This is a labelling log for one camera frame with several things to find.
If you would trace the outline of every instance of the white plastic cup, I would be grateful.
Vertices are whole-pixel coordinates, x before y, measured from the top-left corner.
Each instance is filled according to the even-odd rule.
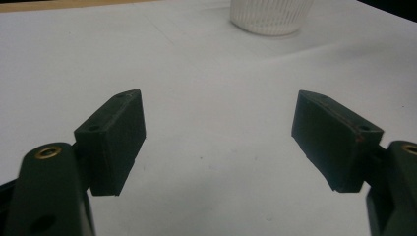
[[[306,20],[314,0],[231,0],[230,20],[262,35],[295,32]]]

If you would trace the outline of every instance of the black plastic bracket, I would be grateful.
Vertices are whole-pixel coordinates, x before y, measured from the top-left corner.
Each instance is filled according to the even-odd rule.
[[[385,150],[383,132],[328,96],[299,91],[292,137],[331,188],[356,193],[368,182],[372,235],[417,235],[417,145]]]
[[[118,196],[146,138],[141,92],[110,98],[71,146],[31,150],[19,178],[0,187],[0,235],[94,235],[88,188]]]

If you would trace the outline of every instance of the white table surface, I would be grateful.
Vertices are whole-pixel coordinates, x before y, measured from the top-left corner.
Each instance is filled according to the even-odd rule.
[[[369,235],[365,196],[332,192],[290,136],[299,89],[417,142],[417,25],[316,0],[293,35],[235,28],[227,0],[0,14],[0,181],[32,148],[73,143],[141,89],[148,137],[97,235]]]

